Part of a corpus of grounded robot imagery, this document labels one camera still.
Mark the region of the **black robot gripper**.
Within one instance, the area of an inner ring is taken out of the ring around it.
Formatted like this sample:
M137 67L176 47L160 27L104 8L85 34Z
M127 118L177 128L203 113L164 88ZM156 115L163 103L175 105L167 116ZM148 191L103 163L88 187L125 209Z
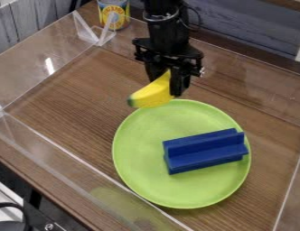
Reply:
M149 81L156 80L169 69L168 93L179 97L190 87L191 75L202 72L203 53L188 43L188 28L184 20L147 18L148 36L133 38L135 59L144 64Z

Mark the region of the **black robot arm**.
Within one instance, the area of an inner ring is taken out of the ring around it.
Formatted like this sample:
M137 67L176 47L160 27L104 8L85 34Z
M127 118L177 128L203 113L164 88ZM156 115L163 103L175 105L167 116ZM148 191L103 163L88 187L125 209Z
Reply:
M149 81L168 70L168 93L179 97L191 76L202 74L204 54L190 44L188 10L184 0L141 0L148 36L133 38L133 57L144 64Z

